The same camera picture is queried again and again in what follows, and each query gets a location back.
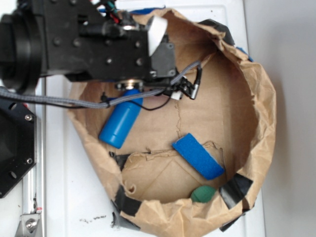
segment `black metal bracket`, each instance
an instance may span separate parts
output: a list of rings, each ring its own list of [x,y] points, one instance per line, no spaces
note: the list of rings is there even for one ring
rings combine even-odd
[[[22,103],[0,99],[0,198],[36,163],[35,120]]]
[[[170,97],[174,92],[180,91],[181,97],[179,99],[182,99],[183,94],[191,97],[194,89],[195,86],[186,77],[182,77],[178,83],[169,87],[163,94]]]

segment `green ball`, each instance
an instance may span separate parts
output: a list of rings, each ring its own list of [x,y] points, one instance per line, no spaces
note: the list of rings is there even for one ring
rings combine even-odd
[[[201,186],[195,189],[191,194],[193,202],[207,203],[211,201],[214,196],[216,189],[210,186]]]

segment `brown paper bag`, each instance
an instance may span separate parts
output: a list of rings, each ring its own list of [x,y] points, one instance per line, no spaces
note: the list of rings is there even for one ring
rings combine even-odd
[[[123,210],[122,217],[156,236],[200,237],[253,207],[272,161],[276,93],[262,66],[225,43],[225,33],[190,22],[171,9],[135,19],[145,24],[152,15],[168,20],[179,71],[195,60],[202,62],[197,99],[171,101],[157,111],[142,110],[119,150],[98,140],[112,108],[69,111],[69,117],[110,199],[124,207],[129,204],[124,200],[137,200],[135,211]],[[192,70],[187,77],[193,82],[195,75]],[[71,97],[99,102],[103,92],[118,96],[113,88],[111,83],[74,83]],[[163,101],[146,98],[144,106],[155,107]],[[223,175],[205,180],[172,149],[171,144],[187,133],[212,153],[224,167]],[[132,154],[123,171],[109,152]],[[251,180],[252,185],[233,206],[219,192],[208,203],[189,199],[198,186],[221,190],[236,174]]]

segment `white plastic piece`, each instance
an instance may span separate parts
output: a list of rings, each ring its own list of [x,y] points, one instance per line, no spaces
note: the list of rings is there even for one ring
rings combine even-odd
[[[100,2],[100,0],[92,0],[91,2],[92,2],[92,4],[97,4]]]
[[[148,45],[149,56],[156,51],[167,30],[168,21],[158,16],[153,16],[149,22]]]
[[[171,99],[180,100],[182,96],[183,96],[183,93],[181,91],[175,91],[171,94]]]

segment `black tape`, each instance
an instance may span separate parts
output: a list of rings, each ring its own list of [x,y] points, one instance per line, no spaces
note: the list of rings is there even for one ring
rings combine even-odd
[[[237,218],[234,219],[233,221],[231,221],[231,222],[229,222],[229,223],[223,225],[222,227],[220,227],[220,228],[219,228],[220,231],[221,231],[221,232],[225,232],[226,230],[228,230],[240,217],[246,215],[246,212],[248,212],[248,211],[249,211],[249,209],[243,210],[241,216],[237,217]]]
[[[226,34],[225,34],[225,37],[223,38],[223,40],[232,46],[235,45],[234,39],[232,37],[232,34],[231,34],[229,28],[227,26],[223,25],[222,23],[219,23],[219,22],[214,21],[212,19],[208,19],[208,20],[199,22],[199,24],[211,26],[220,32],[225,32]]]
[[[219,193],[228,209],[233,208],[244,199],[252,183],[252,180],[240,174],[235,174],[230,181],[219,188]]]
[[[125,212],[127,215],[135,216],[142,202],[126,196],[124,187],[120,186],[116,195],[115,204],[120,211]]]
[[[115,159],[115,161],[117,162],[120,170],[122,171],[124,169],[124,165],[128,159],[128,157],[130,156],[130,154],[126,154],[126,155],[116,155],[114,152],[109,152],[110,157],[112,157],[113,159]]]
[[[111,224],[112,228],[114,226],[120,226],[120,227],[128,228],[131,230],[140,231],[140,228],[138,226],[136,226],[134,223],[130,222],[126,218],[120,216],[120,214],[119,214],[120,210],[118,209],[118,207],[115,205],[114,202],[111,202],[111,203],[112,203],[113,208],[114,208],[113,222]]]

